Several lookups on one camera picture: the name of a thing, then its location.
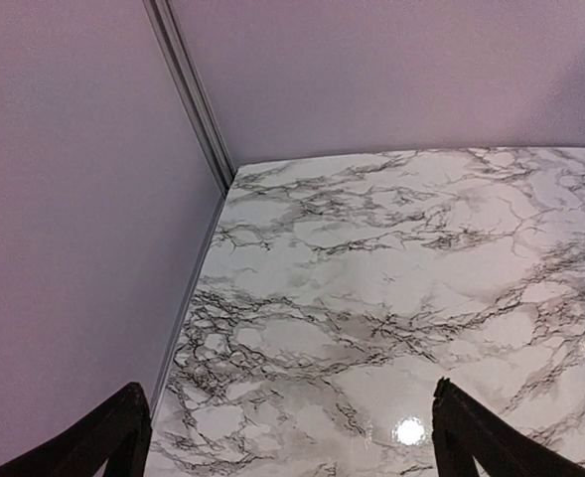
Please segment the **left aluminium frame post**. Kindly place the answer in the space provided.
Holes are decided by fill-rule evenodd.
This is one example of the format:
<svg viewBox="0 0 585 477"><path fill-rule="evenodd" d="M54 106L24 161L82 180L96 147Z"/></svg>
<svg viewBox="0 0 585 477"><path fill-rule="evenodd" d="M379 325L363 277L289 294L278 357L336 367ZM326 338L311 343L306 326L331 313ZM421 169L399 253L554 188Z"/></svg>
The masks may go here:
<svg viewBox="0 0 585 477"><path fill-rule="evenodd" d="M173 1L144 0L145 10L178 96L219 189L226 195L236 175L227 147Z"/></svg>

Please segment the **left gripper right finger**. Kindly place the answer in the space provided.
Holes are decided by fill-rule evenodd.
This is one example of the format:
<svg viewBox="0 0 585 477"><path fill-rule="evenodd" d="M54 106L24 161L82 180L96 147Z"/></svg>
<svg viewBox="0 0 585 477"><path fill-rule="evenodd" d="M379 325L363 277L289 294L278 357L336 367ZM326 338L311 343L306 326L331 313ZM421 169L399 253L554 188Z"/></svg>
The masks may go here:
<svg viewBox="0 0 585 477"><path fill-rule="evenodd" d="M522 435L449 379L432 403L432 442L443 477L585 476L585 468Z"/></svg>

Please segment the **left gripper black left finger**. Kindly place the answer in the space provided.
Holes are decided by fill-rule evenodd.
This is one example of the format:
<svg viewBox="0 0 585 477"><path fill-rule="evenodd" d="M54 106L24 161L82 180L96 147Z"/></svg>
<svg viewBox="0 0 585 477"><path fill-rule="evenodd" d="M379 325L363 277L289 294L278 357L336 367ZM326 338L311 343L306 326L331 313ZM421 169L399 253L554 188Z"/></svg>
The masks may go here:
<svg viewBox="0 0 585 477"><path fill-rule="evenodd" d="M131 382L70 428L0 466L3 476L142 476L152 434L147 398Z"/></svg>

